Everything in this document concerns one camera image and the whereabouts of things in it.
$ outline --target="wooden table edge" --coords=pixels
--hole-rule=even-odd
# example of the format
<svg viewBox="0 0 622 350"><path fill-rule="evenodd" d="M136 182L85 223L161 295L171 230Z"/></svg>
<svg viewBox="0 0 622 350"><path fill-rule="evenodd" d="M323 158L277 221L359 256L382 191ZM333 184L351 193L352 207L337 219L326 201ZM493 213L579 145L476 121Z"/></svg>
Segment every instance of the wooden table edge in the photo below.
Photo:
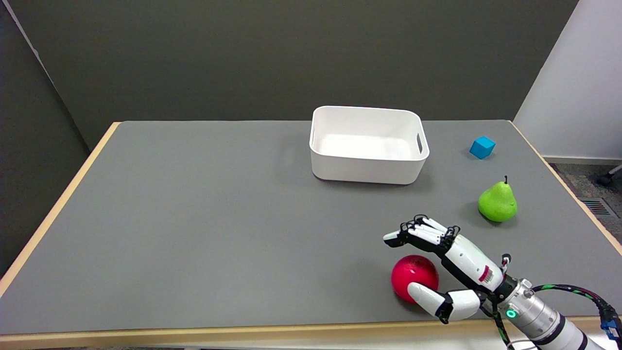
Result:
<svg viewBox="0 0 622 350"><path fill-rule="evenodd" d="M508 121L523 137L527 144L540 157L555 178L563 185L575 199L579 207L594 222L602 234L611 242L617 251L622 254L622 245L607 231L598 219L587 209L585 204L577 199L574 193L562 178L553 170L523 133L512 121ZM45 217L32 238L28 241L15 262L5 276L0 280L0 297L7 290L19 270L29 258L32 251L41 241L52 222L58 216L63 206L73 194L84 175L89 170L101 150L113 135L120 122L113 123L95 146L93 152L86 159L76 176L69 183L52 210ZM570 319L585 332L600 329L600 320L597 316L570 317ZM506 323L510 333L518 330L510 323ZM145 345L162 343L190 343L215 341L254 341L263 339L295 339L295 338L347 338L369 336L413 336L416 334L446 334L447 327L453 333L481 334L490 331L496 332L491 320L468 319L442 325L436 321L393 322L393 323L353 323L353 324L319 324L299 326L262 326L262 327L225 327L225 328L186 328L186 329L128 329L117 331L88 331L69 333L37 333L37 334L8 334L0 335L0 350L36 349L36 348L69 348L75 346L112 346Z"/></svg>
<svg viewBox="0 0 622 350"><path fill-rule="evenodd" d="M569 317L584 332L600 332L597 316ZM511 336L521 334L504 321ZM223 341L259 341L269 339L335 339L375 336L430 336L472 334L474 337L499 335L491 319L468 319L441 324L438 321L318 324L299 326L261 326L183 329L129 329L71 333L11 334L0 336L0 349L72 348L78 346L157 345L210 343Z"/></svg>
<svg viewBox="0 0 622 350"><path fill-rule="evenodd" d="M538 155L538 157L540 157L540 160L547 166L547 168L549 168L549 170L551 171L551 173L555 176L555 178L562 184L562 186L566 189L566 191L568 191L568 193L570 194L570 196L575 200L575 202L577 202L577 204L579 205L579 207L581 207L581 209L583 209L583 211L586 213L586 215L592 220L592 222L596 225L596 227L598 227L598 229L600 230L600 232L605 236L605 238L607 238L607 240L609 240L609 243L611 243L611 245L618 251L618 253L620 253L620 255L622 255L622 244L620 244L620 242L618 242L618 240L616 240L616 238L611 234L611 232L609 232L605 226L603 226L603 224L600 223L600 221L598 221L598 219L596 218L596 216L594 216L594 214L587 208L587 206L580 201L577 196L570 190L570 188L568 187L568 185L566 184L566 182L564 182L564 180L562 180L562 178L559 176L559 174L557 174L557 171L555 171L550 164L544 160L544 158L540 155L540 152L538 152L536 150L536 148L531 144L531 142L529 142L529 140L527 140L527 138L525 137L525 135L523 135L521 133L521 130L519 130L519 128L516 127L516 125L514 123L512 123L512 121L508 122L510 124L512 124L514 126L514 128L516 129L516 131L518 131L518 133L522 136L523 139L525 139L525 142L527 142L527 144L531 147L531 149L534 150L534 152L536 152L536 154Z"/></svg>
<svg viewBox="0 0 622 350"><path fill-rule="evenodd" d="M91 154L89 154L89 156L87 157L84 164L82 164L82 167L80 167L80 170L78 170L72 181L69 182L69 185L67 186L65 191L63 191L63 194L60 195L50 212L47 214L47 216L45 216L45 218L35 231L35 233L32 234L32 237L30 238L28 243L26 243L24 249L22 249L13 264L11 264L11 267L9 267L7 272L4 274L2 280L0 280L0 297L4 295L4 292L7 290L7 288L9 288L9 285L11 285L11 282L13 282L13 279L15 279L17 273L19 273L19 270L21 270L21 268L26 263L26 260L28 260L33 250L35 250L35 248L37 247L37 244L41 242L43 236L45 236L45 233L52 225L52 222L54 222L54 220L58 216L58 213L60 213L60 211L63 209L65 203L67 203L67 201L69 200L69 197L72 196L76 187L78 187L86 172L89 170L89 168L91 168L91 165L93 165L93 162L95 161L97 156L100 155L101 150L104 148L119 124L120 122L115 122L110 125L104 136L102 136L100 142L97 143L97 146L95 146Z"/></svg>

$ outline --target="blue connector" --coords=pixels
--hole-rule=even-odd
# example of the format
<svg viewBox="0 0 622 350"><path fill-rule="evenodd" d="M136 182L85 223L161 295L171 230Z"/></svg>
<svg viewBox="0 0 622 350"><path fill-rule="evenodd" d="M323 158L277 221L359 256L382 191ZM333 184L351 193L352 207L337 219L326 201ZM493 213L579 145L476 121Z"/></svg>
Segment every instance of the blue connector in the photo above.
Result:
<svg viewBox="0 0 622 350"><path fill-rule="evenodd" d="M617 341L620 339L620 319L613 318L609 321L601 321L600 329L604 330L607 337L611 340Z"/></svg>

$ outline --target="floor vent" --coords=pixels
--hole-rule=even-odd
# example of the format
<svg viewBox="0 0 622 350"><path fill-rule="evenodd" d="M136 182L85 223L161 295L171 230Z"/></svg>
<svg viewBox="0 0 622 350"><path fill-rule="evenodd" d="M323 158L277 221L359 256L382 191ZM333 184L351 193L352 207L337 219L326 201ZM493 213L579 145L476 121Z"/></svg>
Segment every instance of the floor vent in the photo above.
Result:
<svg viewBox="0 0 622 350"><path fill-rule="evenodd" d="M602 198L579 197L588 209L597 217L618 217Z"/></svg>

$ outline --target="white plastic bin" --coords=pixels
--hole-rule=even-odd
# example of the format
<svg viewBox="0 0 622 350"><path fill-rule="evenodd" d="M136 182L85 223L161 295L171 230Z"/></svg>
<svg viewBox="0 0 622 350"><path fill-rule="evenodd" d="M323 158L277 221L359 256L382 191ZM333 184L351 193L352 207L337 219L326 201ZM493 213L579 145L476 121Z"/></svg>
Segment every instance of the white plastic bin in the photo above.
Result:
<svg viewBox="0 0 622 350"><path fill-rule="evenodd" d="M430 154L411 111L322 106L313 112L311 165L324 180L410 184Z"/></svg>

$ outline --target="metal cylinder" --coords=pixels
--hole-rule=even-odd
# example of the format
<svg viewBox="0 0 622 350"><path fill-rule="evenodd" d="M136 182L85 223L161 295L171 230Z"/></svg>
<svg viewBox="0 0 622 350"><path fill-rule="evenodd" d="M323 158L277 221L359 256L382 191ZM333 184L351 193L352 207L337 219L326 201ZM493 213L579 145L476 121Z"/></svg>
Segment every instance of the metal cylinder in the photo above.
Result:
<svg viewBox="0 0 622 350"><path fill-rule="evenodd" d="M525 279L519 280L512 295L499 304L499 310L533 340L544 338L553 332L560 320L559 313L535 296L531 290L531 282Z"/></svg>
<svg viewBox="0 0 622 350"><path fill-rule="evenodd" d="M542 350L600 350L570 320L547 306L531 290L531 282L522 279L514 291L499 304L521 332Z"/></svg>

